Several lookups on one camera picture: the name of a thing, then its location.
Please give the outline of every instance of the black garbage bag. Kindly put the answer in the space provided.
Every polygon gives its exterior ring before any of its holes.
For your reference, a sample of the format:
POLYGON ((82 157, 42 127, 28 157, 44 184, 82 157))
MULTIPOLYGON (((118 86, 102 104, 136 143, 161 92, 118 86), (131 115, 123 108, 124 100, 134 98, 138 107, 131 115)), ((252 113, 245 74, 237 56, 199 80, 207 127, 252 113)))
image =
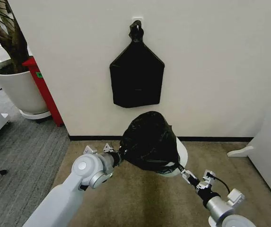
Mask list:
POLYGON ((164 63, 143 43, 141 22, 130 25, 128 47, 110 64, 113 103, 125 108, 159 104, 164 63))
POLYGON ((164 117, 154 111, 131 122, 122 136, 119 153, 133 165, 160 174, 171 173, 179 166, 176 136, 164 117))

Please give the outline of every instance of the hanging black bag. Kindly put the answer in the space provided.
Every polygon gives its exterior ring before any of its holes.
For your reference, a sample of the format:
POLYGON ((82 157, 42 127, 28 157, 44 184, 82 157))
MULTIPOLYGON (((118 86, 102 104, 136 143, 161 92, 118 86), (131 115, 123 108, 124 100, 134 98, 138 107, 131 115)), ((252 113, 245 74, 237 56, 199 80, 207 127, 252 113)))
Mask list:
POLYGON ((130 25, 132 39, 110 64, 113 103, 124 108, 159 104, 165 64, 143 43, 139 20, 130 25))

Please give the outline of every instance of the beige carpet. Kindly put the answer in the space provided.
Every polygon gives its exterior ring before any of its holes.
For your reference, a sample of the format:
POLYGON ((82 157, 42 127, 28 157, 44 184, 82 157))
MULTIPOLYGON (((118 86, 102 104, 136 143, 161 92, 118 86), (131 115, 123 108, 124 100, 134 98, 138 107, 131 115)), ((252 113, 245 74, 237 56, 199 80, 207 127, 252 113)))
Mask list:
MULTIPOLYGON (((61 164, 54 186, 69 175, 73 161, 86 145, 102 151, 107 141, 74 141, 61 164)), ((118 148, 118 142, 112 144, 118 148)), ((214 171, 231 189, 239 189, 245 202, 238 214, 257 227, 271 226, 271 192, 247 158, 228 158, 226 153, 243 148, 246 143, 183 142, 188 150, 186 168, 199 178, 205 169, 214 171)), ((221 183, 213 190, 225 198, 221 183)), ((207 227, 208 211, 192 186, 180 176, 165 178, 143 171, 128 162, 114 170, 114 175, 99 188, 87 189, 84 201, 71 221, 71 227, 207 227)))

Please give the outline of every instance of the plant pot saucer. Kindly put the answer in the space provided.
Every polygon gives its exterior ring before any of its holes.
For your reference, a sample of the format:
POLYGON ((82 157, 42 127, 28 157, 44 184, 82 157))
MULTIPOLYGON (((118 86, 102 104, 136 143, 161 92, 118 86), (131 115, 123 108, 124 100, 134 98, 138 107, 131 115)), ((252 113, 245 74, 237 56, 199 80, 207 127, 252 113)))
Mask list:
POLYGON ((30 120, 38 120, 45 117, 49 117, 51 115, 50 111, 44 112, 44 113, 38 113, 38 114, 31 114, 31 113, 25 113, 21 110, 19 110, 23 117, 30 120))

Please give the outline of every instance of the potted plant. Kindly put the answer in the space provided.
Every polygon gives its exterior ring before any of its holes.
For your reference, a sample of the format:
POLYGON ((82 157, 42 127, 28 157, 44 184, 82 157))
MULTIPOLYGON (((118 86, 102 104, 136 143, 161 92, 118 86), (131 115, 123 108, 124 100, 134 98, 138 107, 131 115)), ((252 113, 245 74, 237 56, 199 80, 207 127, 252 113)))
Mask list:
POLYGON ((0 44, 10 56, 0 62, 1 87, 24 117, 40 118, 31 116, 44 115, 48 109, 31 73, 22 65, 29 59, 27 42, 7 0, 0 0, 0 44))

